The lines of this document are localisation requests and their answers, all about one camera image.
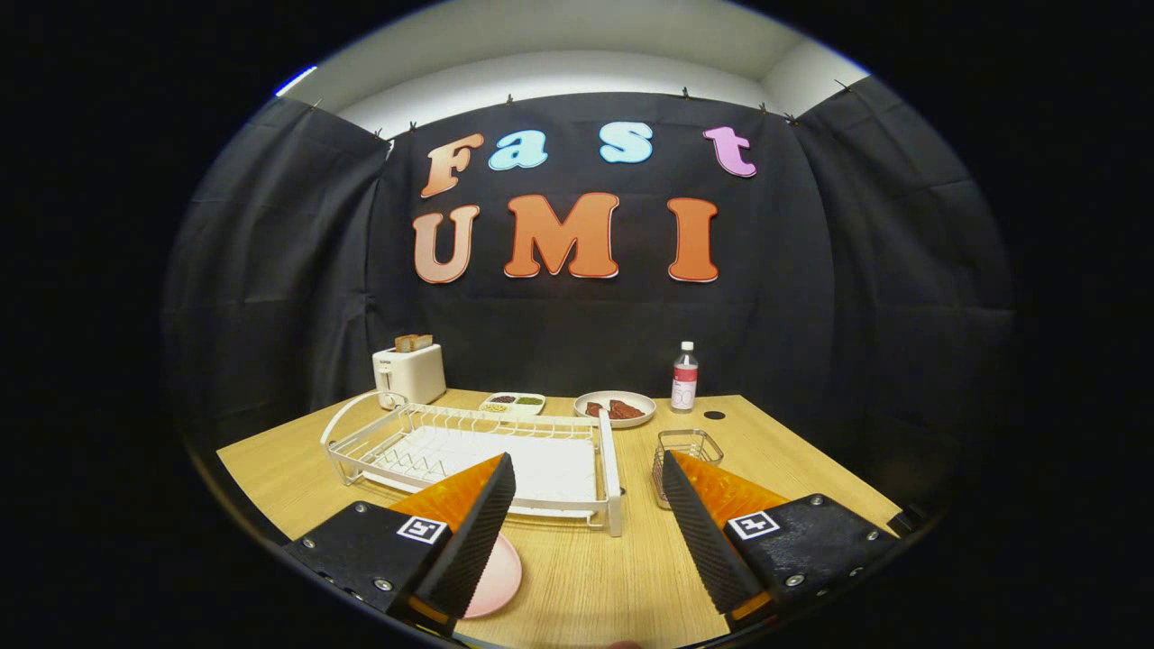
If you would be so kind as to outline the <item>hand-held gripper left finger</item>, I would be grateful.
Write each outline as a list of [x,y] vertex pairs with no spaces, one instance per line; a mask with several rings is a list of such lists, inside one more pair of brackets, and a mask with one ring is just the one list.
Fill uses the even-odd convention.
[[449,635],[473,600],[516,494],[499,453],[388,506],[355,501],[286,553],[383,616]]

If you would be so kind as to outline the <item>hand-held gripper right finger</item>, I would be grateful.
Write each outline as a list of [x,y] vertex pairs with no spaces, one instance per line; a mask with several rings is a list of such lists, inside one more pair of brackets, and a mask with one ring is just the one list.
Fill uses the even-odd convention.
[[779,497],[685,452],[664,452],[664,495],[732,632],[832,599],[900,542],[832,497]]

